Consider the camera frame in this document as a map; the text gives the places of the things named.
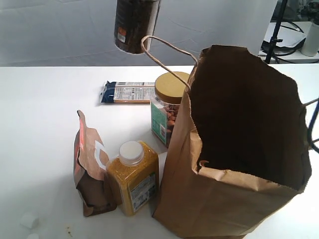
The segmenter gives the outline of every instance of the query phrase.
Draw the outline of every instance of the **white wall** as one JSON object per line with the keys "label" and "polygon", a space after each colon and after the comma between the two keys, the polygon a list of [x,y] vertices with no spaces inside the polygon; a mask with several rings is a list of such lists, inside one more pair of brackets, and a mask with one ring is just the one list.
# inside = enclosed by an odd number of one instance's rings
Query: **white wall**
{"label": "white wall", "polygon": [[[197,54],[212,44],[257,54],[277,0],[162,0],[155,35]],[[113,44],[116,0],[0,0],[0,66],[153,65]],[[153,42],[167,65],[192,60]]]}

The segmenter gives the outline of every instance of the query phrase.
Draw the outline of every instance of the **gold lid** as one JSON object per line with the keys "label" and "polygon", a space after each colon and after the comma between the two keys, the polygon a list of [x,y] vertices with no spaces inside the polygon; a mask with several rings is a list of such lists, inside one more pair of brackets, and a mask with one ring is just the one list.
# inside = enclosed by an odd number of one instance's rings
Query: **gold lid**
{"label": "gold lid", "polygon": [[[188,73],[179,71],[174,71],[174,73],[187,82],[189,78]],[[155,81],[155,93],[157,97],[169,104],[180,104],[184,90],[185,85],[170,72],[162,74]]]}

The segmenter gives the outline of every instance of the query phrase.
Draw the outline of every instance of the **jar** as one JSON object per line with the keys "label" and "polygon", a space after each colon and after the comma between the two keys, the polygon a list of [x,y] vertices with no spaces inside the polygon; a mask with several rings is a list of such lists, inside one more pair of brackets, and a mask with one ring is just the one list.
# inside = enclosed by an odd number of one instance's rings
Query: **jar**
{"label": "jar", "polygon": [[[188,73],[174,73],[187,82]],[[156,79],[155,93],[150,97],[152,132],[166,147],[170,143],[184,89],[185,85],[167,72]]]}
{"label": "jar", "polygon": [[159,157],[142,141],[126,142],[107,164],[107,177],[116,204],[132,216],[158,191]]}
{"label": "jar", "polygon": [[[116,7],[114,42],[118,48],[141,54],[141,39],[153,35],[160,10],[160,0],[118,0]],[[151,39],[144,43],[150,49]]]}

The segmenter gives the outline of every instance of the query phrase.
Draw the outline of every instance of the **twisted paper handle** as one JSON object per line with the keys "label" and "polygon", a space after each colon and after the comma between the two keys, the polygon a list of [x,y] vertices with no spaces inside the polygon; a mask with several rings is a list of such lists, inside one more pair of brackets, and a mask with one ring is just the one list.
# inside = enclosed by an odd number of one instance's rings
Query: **twisted paper handle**
{"label": "twisted paper handle", "polygon": [[191,54],[191,53],[189,53],[189,52],[187,52],[187,51],[183,51],[183,50],[181,50],[181,49],[179,49],[179,48],[173,46],[172,44],[168,43],[167,41],[164,41],[164,40],[162,40],[162,39],[160,39],[160,38],[158,38],[158,37],[156,37],[156,36],[150,36],[150,35],[148,35],[148,36],[143,37],[142,40],[141,40],[141,48],[143,49],[143,51],[144,51],[156,64],[158,64],[159,66],[163,67],[165,70],[167,70],[168,72],[170,72],[171,74],[173,74],[176,78],[178,78],[178,79],[188,88],[188,90],[190,91],[190,85],[188,84],[188,82],[184,81],[180,76],[178,76],[178,75],[177,75],[176,73],[174,73],[171,69],[169,69],[168,67],[166,67],[161,61],[159,61],[157,58],[155,58],[154,56],[152,56],[152,55],[146,50],[146,48],[145,48],[145,46],[144,46],[144,42],[145,42],[148,38],[154,38],[154,39],[156,39],[156,40],[158,40],[158,41],[164,43],[165,45],[167,45],[167,46],[169,46],[169,47],[175,49],[175,50],[178,51],[178,52],[181,52],[181,53],[183,53],[183,54],[185,54],[185,55],[191,56],[191,57],[193,58],[193,60],[195,61],[195,66],[197,66],[197,64],[198,64],[198,61],[197,61],[196,57],[195,57],[193,54]]}

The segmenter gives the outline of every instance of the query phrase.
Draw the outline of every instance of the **green label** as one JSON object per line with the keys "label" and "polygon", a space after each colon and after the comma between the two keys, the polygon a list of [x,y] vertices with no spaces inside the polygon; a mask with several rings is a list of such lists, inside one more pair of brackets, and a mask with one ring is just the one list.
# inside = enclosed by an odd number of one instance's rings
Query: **green label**
{"label": "green label", "polygon": [[152,131],[166,144],[167,117],[164,112],[151,103]]}

